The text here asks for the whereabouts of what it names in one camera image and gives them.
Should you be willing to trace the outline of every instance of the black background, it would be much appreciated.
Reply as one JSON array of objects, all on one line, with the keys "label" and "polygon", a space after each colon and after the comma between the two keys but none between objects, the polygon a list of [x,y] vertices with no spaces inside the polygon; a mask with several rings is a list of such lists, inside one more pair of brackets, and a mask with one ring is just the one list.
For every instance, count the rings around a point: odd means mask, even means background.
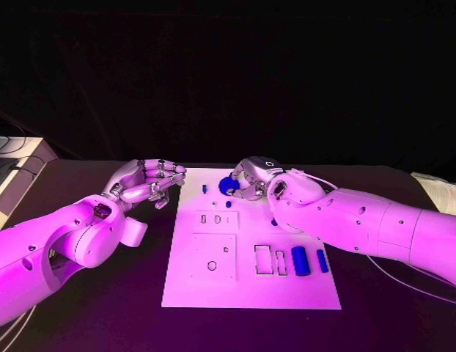
[{"label": "black background", "polygon": [[456,182],[456,1],[0,5],[0,117],[69,158]]}]

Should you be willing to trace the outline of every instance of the robotic hand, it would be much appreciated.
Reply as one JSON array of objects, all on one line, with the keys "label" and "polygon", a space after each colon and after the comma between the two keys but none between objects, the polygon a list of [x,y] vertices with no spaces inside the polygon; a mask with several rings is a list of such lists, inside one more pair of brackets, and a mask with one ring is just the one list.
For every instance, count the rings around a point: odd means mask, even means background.
[{"label": "robotic hand", "polygon": [[184,176],[186,168],[170,161],[132,160],[101,195],[0,232],[0,326],[59,290],[79,270],[105,262],[119,242],[139,245],[147,224],[125,212],[147,199],[161,209],[168,187],[184,184]]},{"label": "robotic hand", "polygon": [[[249,187],[226,193],[249,200],[268,198],[278,225],[350,252],[399,260],[443,277],[456,286],[456,216],[413,208],[327,181],[275,160],[250,157],[232,173],[245,171]],[[325,191],[318,182],[334,188]]]}]

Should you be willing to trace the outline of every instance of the circular hole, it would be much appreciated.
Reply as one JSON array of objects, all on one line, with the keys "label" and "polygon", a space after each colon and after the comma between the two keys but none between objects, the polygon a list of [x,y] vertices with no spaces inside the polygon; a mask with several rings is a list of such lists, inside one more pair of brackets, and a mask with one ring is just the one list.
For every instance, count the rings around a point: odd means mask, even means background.
[{"label": "circular hole", "polygon": [[209,269],[210,271],[214,271],[216,268],[217,268],[216,262],[214,262],[214,261],[209,262],[209,263],[207,263],[207,269]]},{"label": "circular hole", "polygon": [[33,270],[33,262],[27,259],[27,258],[23,258],[21,259],[21,264],[24,265],[24,268],[31,271]]}]

